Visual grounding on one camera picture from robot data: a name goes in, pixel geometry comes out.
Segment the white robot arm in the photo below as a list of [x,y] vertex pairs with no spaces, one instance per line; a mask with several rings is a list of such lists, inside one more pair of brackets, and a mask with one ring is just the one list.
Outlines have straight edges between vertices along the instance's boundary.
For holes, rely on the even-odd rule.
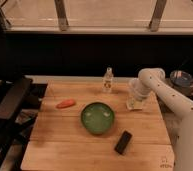
[[181,119],[173,171],[193,171],[193,101],[165,83],[162,68],[145,68],[129,80],[131,109],[147,99],[151,91]]

